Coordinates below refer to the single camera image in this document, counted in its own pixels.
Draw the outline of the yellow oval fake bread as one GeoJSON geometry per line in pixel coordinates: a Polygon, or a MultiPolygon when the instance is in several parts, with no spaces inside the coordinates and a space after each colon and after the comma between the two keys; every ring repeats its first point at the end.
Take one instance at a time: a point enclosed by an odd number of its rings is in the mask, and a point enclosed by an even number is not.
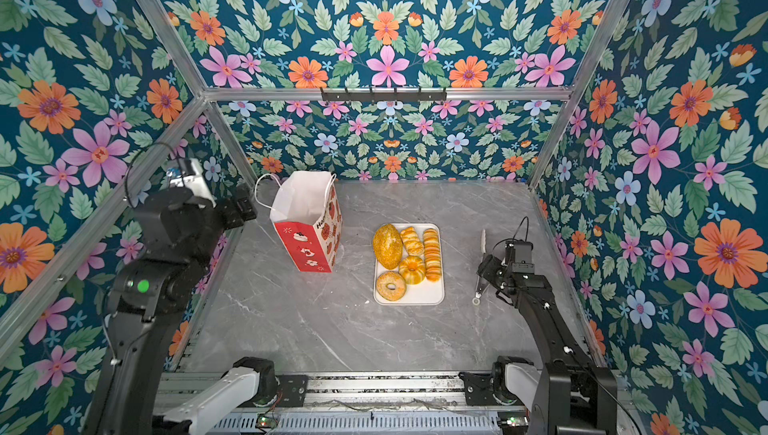
{"type": "Polygon", "coordinates": [[[385,269],[394,270],[399,266],[403,242],[400,232],[392,224],[385,224],[375,232],[372,247],[377,262],[385,269]]]}

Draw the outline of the round bundt fake bread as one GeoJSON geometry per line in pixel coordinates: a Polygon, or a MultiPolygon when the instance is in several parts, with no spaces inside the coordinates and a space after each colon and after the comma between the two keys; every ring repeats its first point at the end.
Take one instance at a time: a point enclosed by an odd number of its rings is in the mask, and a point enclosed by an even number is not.
{"type": "Polygon", "coordinates": [[[426,265],[419,256],[407,256],[399,264],[398,272],[407,285],[418,285],[426,278],[426,265]]]}

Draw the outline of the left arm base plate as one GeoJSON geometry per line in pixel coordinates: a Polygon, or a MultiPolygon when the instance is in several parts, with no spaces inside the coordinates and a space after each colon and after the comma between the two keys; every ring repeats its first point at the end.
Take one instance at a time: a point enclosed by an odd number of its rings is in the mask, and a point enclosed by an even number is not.
{"type": "Polygon", "coordinates": [[[278,375],[275,393],[257,395],[239,405],[239,408],[275,409],[299,408],[304,406],[308,394],[309,377],[307,375],[278,375]]]}

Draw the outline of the long fake bread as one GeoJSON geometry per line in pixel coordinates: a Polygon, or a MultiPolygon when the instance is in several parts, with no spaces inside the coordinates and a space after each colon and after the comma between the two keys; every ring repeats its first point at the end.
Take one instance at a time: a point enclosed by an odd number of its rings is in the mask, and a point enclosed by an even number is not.
{"type": "Polygon", "coordinates": [[[439,235],[436,229],[428,228],[423,234],[425,277],[430,282],[439,282],[442,278],[442,255],[439,235]]]}

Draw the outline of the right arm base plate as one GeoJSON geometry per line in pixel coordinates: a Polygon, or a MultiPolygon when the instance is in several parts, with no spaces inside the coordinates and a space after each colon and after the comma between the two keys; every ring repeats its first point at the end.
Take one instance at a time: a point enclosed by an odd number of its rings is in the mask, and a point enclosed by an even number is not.
{"type": "Polygon", "coordinates": [[[525,371],[501,374],[466,372],[459,373],[464,384],[464,396],[469,406],[524,406],[530,408],[538,388],[539,373],[525,371]]]}

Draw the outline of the ring donut fake bread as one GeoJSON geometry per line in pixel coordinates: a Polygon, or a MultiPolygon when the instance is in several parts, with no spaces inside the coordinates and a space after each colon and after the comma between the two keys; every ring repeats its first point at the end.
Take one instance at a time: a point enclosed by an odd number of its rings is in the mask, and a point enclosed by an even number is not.
{"type": "Polygon", "coordinates": [[[403,298],[407,291],[407,284],[399,273],[388,271],[377,277],[375,288],[384,300],[395,302],[403,298]]]}

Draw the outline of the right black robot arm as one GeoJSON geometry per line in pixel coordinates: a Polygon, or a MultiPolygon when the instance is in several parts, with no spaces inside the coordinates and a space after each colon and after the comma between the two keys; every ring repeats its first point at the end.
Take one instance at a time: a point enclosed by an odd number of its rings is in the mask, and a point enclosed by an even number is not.
{"type": "Polygon", "coordinates": [[[500,356],[492,369],[493,396],[501,404],[514,399],[527,411],[527,424],[500,420],[505,434],[616,434],[617,381],[577,342],[556,303],[549,280],[535,272],[533,244],[525,239],[500,242],[498,257],[480,235],[482,260],[475,297],[488,289],[515,308],[527,323],[541,366],[523,358],[500,356]]]}

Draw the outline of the red white paper bag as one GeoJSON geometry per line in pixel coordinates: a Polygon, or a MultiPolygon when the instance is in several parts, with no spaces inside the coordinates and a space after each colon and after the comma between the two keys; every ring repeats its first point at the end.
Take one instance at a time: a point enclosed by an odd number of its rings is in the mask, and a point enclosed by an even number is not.
{"type": "Polygon", "coordinates": [[[275,174],[260,176],[256,183],[272,180],[274,199],[260,202],[293,261],[303,273],[330,273],[341,244],[342,214],[336,191],[336,175],[327,171],[295,171],[282,180],[275,174]]]}

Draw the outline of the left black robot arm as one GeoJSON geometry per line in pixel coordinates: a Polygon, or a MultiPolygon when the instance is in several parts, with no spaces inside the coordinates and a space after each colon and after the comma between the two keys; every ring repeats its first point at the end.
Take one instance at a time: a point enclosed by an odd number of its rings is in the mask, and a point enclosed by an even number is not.
{"type": "Polygon", "coordinates": [[[110,350],[85,419],[86,434],[204,434],[233,409],[270,404],[278,379],[270,360],[244,357],[192,407],[154,411],[165,357],[194,287],[210,268],[219,239],[256,219],[256,196],[245,184],[214,202],[190,188],[149,196],[135,217],[145,251],[113,283],[107,312],[110,350]]]}

